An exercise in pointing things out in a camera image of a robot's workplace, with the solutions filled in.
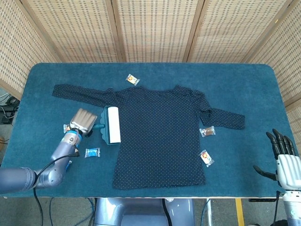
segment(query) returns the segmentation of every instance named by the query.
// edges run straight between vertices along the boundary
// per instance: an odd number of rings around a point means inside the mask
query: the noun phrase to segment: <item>blue felt tabletop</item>
[[[56,84],[122,90],[131,73],[138,86],[172,89],[181,85],[205,93],[212,108],[246,116],[244,130],[216,128],[216,135],[200,137],[201,149],[214,159],[204,165],[207,184],[174,188],[118,190],[112,180],[119,146],[107,146],[95,130],[80,144],[81,156],[72,159],[58,187],[38,190],[53,197],[274,197],[276,182],[258,175],[253,165],[275,172],[276,164],[265,132],[276,128],[293,139],[273,70],[267,65],[187,63],[37,64],[24,89],[19,112],[2,167],[43,168],[79,108],[100,115],[93,105],[52,96]],[[101,148],[100,158],[84,158],[85,148]],[[6,196],[32,196],[32,191]]]

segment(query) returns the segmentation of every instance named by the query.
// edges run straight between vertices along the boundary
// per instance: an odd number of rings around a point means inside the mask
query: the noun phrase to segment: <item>navy long-sleeve shirt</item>
[[[62,84],[53,96],[119,108],[121,146],[113,179],[118,189],[203,185],[199,119],[204,126],[244,128],[243,115],[211,108],[203,93],[181,86],[100,91]]]

